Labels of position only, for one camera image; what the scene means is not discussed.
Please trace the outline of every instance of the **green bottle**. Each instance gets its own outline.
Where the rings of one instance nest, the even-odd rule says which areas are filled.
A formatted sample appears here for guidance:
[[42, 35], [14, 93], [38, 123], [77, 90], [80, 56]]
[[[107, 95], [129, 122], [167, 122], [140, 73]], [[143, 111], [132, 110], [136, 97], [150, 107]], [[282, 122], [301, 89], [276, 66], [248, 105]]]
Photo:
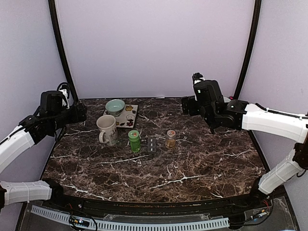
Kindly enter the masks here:
[[141, 148], [139, 132], [137, 130], [130, 131], [128, 133], [128, 139], [132, 152], [139, 152]]

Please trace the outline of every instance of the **spice jar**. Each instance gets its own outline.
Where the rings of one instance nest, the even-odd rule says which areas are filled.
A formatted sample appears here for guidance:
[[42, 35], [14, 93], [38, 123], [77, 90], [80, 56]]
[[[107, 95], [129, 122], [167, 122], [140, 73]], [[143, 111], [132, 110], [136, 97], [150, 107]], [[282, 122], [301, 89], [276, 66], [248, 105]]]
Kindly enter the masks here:
[[167, 131], [167, 135], [166, 135], [166, 147], [171, 149], [174, 148], [176, 144], [176, 133], [174, 130], [169, 130]]

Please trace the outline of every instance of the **teal bowl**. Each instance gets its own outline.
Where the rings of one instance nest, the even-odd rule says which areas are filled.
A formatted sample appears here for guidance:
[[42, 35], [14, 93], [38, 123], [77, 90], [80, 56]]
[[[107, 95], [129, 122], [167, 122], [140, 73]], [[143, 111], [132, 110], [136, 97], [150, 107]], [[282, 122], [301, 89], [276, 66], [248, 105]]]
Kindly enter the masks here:
[[123, 100], [111, 100], [105, 106], [107, 112], [113, 116], [118, 116], [123, 112], [125, 108], [125, 102]]

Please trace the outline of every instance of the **ceramic mug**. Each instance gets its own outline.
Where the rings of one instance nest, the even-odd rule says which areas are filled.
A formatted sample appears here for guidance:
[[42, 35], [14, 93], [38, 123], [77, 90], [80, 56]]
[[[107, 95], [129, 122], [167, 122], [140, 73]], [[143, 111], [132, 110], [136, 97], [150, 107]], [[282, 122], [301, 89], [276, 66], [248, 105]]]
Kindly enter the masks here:
[[96, 125], [100, 130], [99, 140], [113, 146], [117, 143], [116, 118], [112, 115], [103, 115], [98, 118]]

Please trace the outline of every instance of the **decorative plate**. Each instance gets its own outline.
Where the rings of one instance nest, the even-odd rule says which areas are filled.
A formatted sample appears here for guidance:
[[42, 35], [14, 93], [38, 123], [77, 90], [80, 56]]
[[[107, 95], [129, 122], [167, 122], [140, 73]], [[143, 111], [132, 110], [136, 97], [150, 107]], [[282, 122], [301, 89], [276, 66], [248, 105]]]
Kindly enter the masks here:
[[138, 105], [126, 104], [123, 112], [115, 116], [117, 128], [133, 128], [135, 125], [135, 119], [137, 115]]

